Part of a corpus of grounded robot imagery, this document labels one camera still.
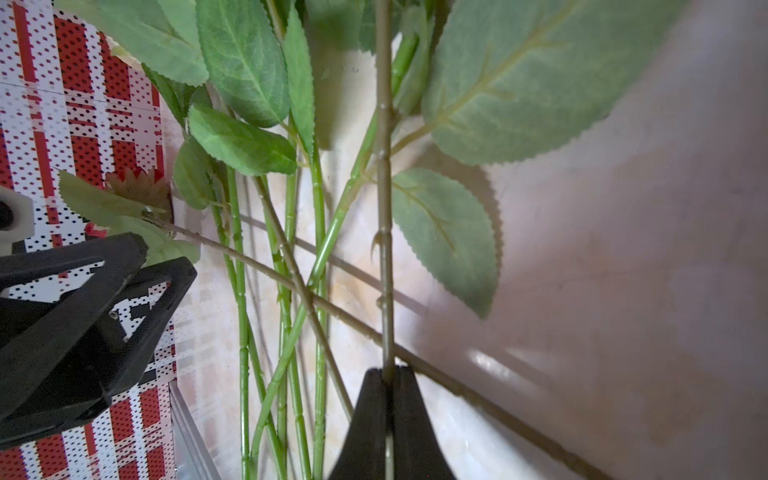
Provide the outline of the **orange flower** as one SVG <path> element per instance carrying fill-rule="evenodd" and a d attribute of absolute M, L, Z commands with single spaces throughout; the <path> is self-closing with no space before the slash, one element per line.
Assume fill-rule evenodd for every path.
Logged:
<path fill-rule="evenodd" d="M 430 137 L 468 166 L 557 150 L 607 117 L 684 9 L 681 1 L 457 1 L 437 47 L 414 63 Z M 476 316 L 499 283 L 489 213 L 457 180 L 410 168 L 392 185 L 392 215 L 419 262 Z"/>

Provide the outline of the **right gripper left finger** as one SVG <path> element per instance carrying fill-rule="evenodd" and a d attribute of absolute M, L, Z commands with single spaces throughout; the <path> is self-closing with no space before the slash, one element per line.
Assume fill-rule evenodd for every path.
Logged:
<path fill-rule="evenodd" d="M 364 376 L 354 414 L 330 480 L 385 478 L 388 388 L 380 369 Z"/>

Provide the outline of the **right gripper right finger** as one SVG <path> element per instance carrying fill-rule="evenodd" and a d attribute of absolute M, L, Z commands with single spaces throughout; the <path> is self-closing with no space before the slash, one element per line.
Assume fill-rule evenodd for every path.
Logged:
<path fill-rule="evenodd" d="M 396 369 L 392 406 L 395 479 L 454 480 L 409 366 Z"/>

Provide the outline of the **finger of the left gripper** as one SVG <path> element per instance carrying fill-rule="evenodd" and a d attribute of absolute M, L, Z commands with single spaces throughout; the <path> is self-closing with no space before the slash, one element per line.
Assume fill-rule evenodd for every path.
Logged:
<path fill-rule="evenodd" d="M 139 271 L 147 244 L 121 234 L 1 259 L 1 287 L 102 261 L 97 273 L 1 346 L 1 417 L 17 410 L 94 325 Z"/>
<path fill-rule="evenodd" d="M 2 449 L 88 425 L 109 409 L 116 395 L 138 384 L 196 275 L 185 257 L 138 271 L 31 396 L 10 416 L 1 417 Z M 127 332 L 112 317 L 112 308 L 159 285 L 166 287 L 160 299 Z M 74 291 L 56 303 L 2 299 L 1 346 Z"/>

